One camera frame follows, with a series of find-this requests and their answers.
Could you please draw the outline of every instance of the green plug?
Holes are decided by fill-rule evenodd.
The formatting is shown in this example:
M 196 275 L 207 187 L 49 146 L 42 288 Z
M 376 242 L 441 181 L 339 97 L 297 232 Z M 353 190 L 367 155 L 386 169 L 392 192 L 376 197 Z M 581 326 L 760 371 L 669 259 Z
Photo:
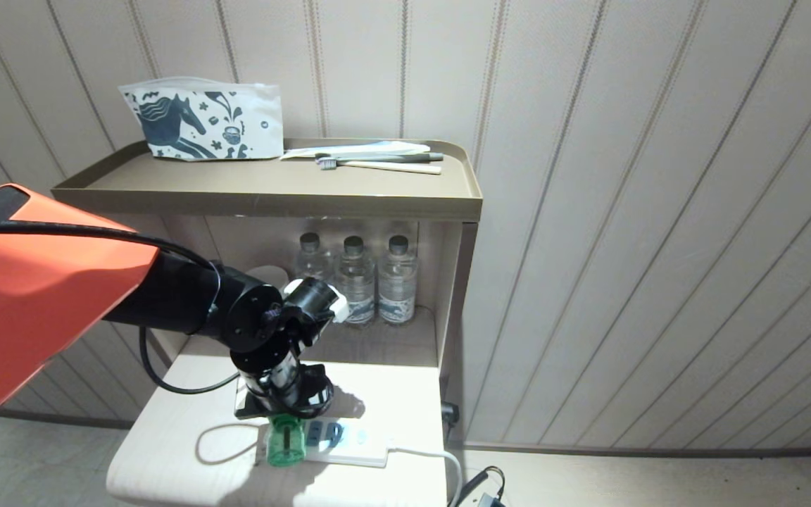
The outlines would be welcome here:
M 306 459 L 306 424 L 286 414 L 268 418 L 268 465 L 293 466 Z

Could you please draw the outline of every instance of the baseboard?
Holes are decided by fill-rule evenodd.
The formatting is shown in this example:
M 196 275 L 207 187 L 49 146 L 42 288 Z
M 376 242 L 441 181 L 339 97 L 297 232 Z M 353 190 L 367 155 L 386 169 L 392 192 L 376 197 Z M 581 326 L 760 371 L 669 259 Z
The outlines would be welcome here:
M 72 424 L 74 426 L 109 427 L 114 430 L 129 430 L 131 420 L 107 420 L 106 418 L 80 418 L 52 414 L 35 414 L 32 412 L 10 411 L 0 408 L 0 417 L 36 420 L 39 423 Z
M 618 458 L 797 458 L 811 456 L 811 449 L 602 449 L 497 444 L 489 442 L 448 443 L 454 449 L 522 453 L 561 453 L 569 456 L 618 456 Z

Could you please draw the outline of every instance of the black cord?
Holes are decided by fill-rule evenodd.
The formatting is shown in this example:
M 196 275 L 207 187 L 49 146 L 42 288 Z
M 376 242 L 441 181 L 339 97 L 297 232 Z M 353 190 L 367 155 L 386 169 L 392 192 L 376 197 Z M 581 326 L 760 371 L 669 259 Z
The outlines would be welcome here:
M 496 492 L 496 500 L 502 501 L 503 494 L 505 493 L 505 473 L 499 469 L 498 466 L 487 466 L 482 471 L 478 472 L 477 475 L 471 477 L 469 482 L 465 482 L 463 490 L 461 491 L 461 495 L 459 497 L 459 501 L 456 505 L 460 505 L 466 498 L 467 495 L 471 494 L 483 481 L 486 481 L 489 478 L 489 472 L 495 472 L 503 479 L 502 485 L 499 487 L 499 491 Z
M 239 372 L 234 373 L 233 375 L 229 376 L 228 378 L 218 382 L 214 385 L 210 385 L 208 387 L 200 387 L 198 389 L 184 389 L 182 387 L 175 387 L 170 383 L 167 383 L 158 376 L 158 373 L 155 373 L 155 370 L 152 369 L 152 363 L 149 362 L 149 348 L 146 346 L 146 339 L 148 334 L 146 333 L 146 328 L 139 326 L 139 357 L 142 359 L 142 369 L 146 370 L 146 375 L 152 379 L 152 382 L 155 382 L 155 385 L 158 385 L 161 389 L 166 389 L 166 391 L 177 392 L 177 394 L 202 394 L 203 392 L 215 391 L 215 389 L 222 388 L 228 383 L 235 381 L 239 377 Z
M 219 272 L 218 268 L 215 267 L 215 264 L 187 247 L 171 243 L 170 241 L 161 238 L 151 237 L 151 235 L 139 234 L 122 229 L 113 229 L 110 227 L 58 224 L 55 222 L 32 222 L 24 220 L 1 220 L 0 234 L 42 234 L 67 235 L 67 237 L 97 237 L 102 239 L 113 239 L 116 241 L 126 241 L 127 243 L 148 244 L 149 246 L 157 246 L 165 251 L 173 251 L 174 254 L 186 257 L 191 262 L 215 272 L 215 295 L 212 296 L 212 303 L 207 308 L 206 318 L 203 320 L 202 325 L 205 325 L 206 321 L 208 320 L 208 314 L 211 313 L 212 308 L 215 308 L 215 302 L 218 299 L 218 294 L 221 292 L 221 273 Z
M 139 234 L 132 231 L 125 231 L 122 229 L 113 229 L 109 227 L 94 227 L 93 225 L 77 225 L 77 224 L 58 224 L 54 222 L 32 222 L 24 220 L 1 220 L 0 221 L 0 234 L 42 234 L 42 235 L 65 235 L 66 237 L 96 237 L 102 239 L 112 239 L 116 241 L 126 241 L 128 243 L 148 244 L 161 248 L 166 251 L 173 251 L 174 254 L 186 257 L 191 262 L 209 268 L 215 272 L 217 285 L 215 289 L 215 296 L 212 298 L 212 304 L 209 305 L 208 311 L 212 311 L 217 301 L 217 296 L 221 292 L 221 273 L 211 261 L 205 257 L 200 256 L 195 251 L 179 244 L 171 243 L 170 241 L 163 240 L 157 237 L 150 237 L 149 235 Z M 142 359 L 142 368 L 145 369 L 152 382 L 155 382 L 158 387 L 167 389 L 170 392 L 177 392 L 177 394 L 202 394 L 203 392 L 215 391 L 228 383 L 233 382 L 239 377 L 239 372 L 231 375 L 230 377 L 222 380 L 215 385 L 203 387 L 199 389 L 184 389 L 175 387 L 170 383 L 163 381 L 152 369 L 152 364 L 149 362 L 149 350 L 146 344 L 147 333 L 145 327 L 139 327 L 139 357 Z M 277 406 L 287 414 L 297 418 L 313 418 L 318 416 L 324 410 L 326 405 L 334 398 L 334 385 L 328 385 L 327 400 L 318 405 L 313 406 L 309 411 L 300 411 L 297 408 L 292 408 L 279 397 L 273 395 L 271 389 L 268 390 L 268 398 L 274 401 Z
M 484 468 L 484 472 L 496 472 L 499 476 L 503 479 L 502 485 L 499 487 L 499 491 L 496 492 L 496 500 L 502 500 L 503 494 L 505 493 L 505 473 L 499 469 L 498 466 L 487 466 Z
M 310 405 L 306 410 L 300 410 L 300 408 L 293 408 L 287 405 L 286 401 L 283 400 L 283 396 L 277 394 L 277 388 L 274 386 L 261 385 L 261 389 L 265 392 L 264 395 L 255 394 L 255 392 L 252 392 L 251 389 L 250 392 L 254 396 L 271 401 L 274 405 L 280 407 L 280 410 L 283 411 L 284 414 L 293 416 L 295 418 L 316 418 L 326 410 L 328 405 L 331 403 L 331 400 L 334 400 L 334 383 L 332 382 L 327 383 L 327 399 L 321 403 Z

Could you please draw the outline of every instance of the wooden shelf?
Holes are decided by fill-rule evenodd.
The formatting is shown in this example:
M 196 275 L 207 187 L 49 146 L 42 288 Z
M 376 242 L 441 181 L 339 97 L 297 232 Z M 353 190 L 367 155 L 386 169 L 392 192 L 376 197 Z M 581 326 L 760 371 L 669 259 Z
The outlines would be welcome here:
M 287 149 L 365 139 L 287 139 Z M 100 213 L 334 216 L 477 222 L 482 194 L 465 151 L 440 141 L 439 176 L 340 167 L 313 160 L 175 161 L 136 142 L 52 189 L 59 201 Z

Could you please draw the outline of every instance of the toothbrush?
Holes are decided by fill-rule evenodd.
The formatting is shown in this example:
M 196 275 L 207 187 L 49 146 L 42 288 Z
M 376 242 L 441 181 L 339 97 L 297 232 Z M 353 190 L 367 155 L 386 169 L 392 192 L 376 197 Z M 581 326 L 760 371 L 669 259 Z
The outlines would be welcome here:
M 430 146 L 427 144 L 414 144 L 414 142 L 402 141 L 379 141 L 371 142 L 371 144 L 345 144 L 338 146 L 296 148 L 293 150 L 287 150 L 285 154 L 280 156 L 280 160 L 286 160 L 286 158 L 313 158 L 316 154 L 334 154 L 339 157 L 344 156 L 342 154 L 406 155 L 423 154 L 426 151 L 431 151 Z
M 386 161 L 342 161 L 337 165 L 350 167 L 364 167 L 366 169 L 399 170 L 402 173 L 422 173 L 441 174 L 442 167 L 439 165 L 427 165 L 422 163 L 387 163 Z
M 352 154 L 342 157 L 334 157 L 329 154 L 315 155 L 315 162 L 321 166 L 321 170 L 336 169 L 338 165 L 347 164 L 351 161 L 369 161 L 370 163 L 431 163 L 432 161 L 441 161 L 443 159 L 444 155 L 438 153 L 409 155 Z

